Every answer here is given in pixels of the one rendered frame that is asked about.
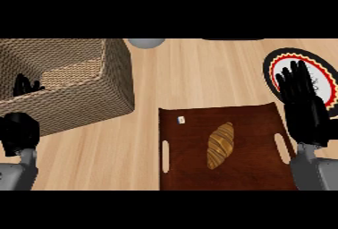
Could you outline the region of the grey round object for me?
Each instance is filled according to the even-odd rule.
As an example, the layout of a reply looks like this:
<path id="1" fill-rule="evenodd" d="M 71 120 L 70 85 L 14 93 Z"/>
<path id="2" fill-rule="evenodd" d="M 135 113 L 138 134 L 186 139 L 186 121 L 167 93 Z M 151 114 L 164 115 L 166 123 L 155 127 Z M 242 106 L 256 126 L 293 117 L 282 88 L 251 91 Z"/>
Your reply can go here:
<path id="1" fill-rule="evenodd" d="M 158 47 L 166 39 L 163 38 L 130 38 L 132 45 L 141 49 L 149 49 Z"/>

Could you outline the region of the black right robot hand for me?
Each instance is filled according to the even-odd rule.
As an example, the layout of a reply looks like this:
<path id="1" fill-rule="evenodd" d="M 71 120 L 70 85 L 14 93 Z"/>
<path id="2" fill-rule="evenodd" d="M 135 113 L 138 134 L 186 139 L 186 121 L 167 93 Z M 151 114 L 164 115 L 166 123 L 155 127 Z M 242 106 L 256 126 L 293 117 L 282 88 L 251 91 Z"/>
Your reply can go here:
<path id="1" fill-rule="evenodd" d="M 291 68 L 282 68 L 276 80 L 291 137 L 297 143 L 326 147 L 326 124 L 331 118 L 324 100 L 316 94 L 306 62 L 291 61 Z"/>

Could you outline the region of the brown striped croissant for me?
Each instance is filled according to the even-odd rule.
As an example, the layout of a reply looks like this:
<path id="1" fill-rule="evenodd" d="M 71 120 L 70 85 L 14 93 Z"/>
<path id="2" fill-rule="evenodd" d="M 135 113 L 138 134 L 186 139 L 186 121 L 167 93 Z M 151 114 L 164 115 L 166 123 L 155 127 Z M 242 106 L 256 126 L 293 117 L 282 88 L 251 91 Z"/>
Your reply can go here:
<path id="1" fill-rule="evenodd" d="M 210 134 L 207 140 L 207 167 L 214 170 L 233 152 L 233 125 L 226 122 Z"/>

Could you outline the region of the black red patterned plate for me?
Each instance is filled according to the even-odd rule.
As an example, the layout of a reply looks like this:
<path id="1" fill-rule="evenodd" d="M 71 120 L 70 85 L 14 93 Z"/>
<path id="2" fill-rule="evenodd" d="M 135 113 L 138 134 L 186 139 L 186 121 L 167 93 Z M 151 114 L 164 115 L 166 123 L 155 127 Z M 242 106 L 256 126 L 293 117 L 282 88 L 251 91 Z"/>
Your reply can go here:
<path id="1" fill-rule="evenodd" d="M 282 68 L 291 69 L 291 61 L 306 63 L 315 92 L 325 103 L 331 119 L 338 119 L 338 71 L 319 55 L 304 49 L 279 48 L 264 58 L 263 75 L 273 95 L 282 98 L 276 74 Z"/>

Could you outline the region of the woven wicker basket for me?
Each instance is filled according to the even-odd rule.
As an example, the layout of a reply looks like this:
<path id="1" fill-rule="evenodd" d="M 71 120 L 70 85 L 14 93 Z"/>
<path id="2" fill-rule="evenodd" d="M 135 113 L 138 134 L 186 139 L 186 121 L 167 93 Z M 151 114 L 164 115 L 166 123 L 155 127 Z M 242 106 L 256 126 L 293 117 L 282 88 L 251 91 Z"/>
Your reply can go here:
<path id="1" fill-rule="evenodd" d="M 133 110 L 123 39 L 0 38 L 0 116 L 28 114 L 46 136 Z"/>

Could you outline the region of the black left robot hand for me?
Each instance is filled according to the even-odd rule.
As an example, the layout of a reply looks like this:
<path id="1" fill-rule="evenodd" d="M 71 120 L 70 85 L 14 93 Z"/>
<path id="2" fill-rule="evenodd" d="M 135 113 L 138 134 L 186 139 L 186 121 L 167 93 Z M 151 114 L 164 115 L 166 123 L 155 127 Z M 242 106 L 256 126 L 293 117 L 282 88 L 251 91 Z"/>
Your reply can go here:
<path id="1" fill-rule="evenodd" d="M 39 81 L 31 83 L 28 77 L 19 73 L 15 80 L 14 96 L 22 96 L 45 86 Z M 40 142 L 40 123 L 24 112 L 11 112 L 0 116 L 0 142 L 8 157 L 15 157 L 25 148 L 36 148 Z"/>

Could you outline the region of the dark brown wooden tray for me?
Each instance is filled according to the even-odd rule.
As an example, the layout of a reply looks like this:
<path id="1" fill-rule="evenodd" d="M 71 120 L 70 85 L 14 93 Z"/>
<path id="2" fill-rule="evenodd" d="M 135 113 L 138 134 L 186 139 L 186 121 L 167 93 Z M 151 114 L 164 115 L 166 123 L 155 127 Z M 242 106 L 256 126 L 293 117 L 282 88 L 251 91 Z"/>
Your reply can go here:
<path id="1" fill-rule="evenodd" d="M 226 123 L 233 125 L 233 152 L 223 164 L 207 167 L 207 140 Z M 275 136 L 290 138 L 273 103 L 158 110 L 158 142 L 169 143 L 169 171 L 160 189 L 294 191 L 291 168 L 282 162 Z"/>

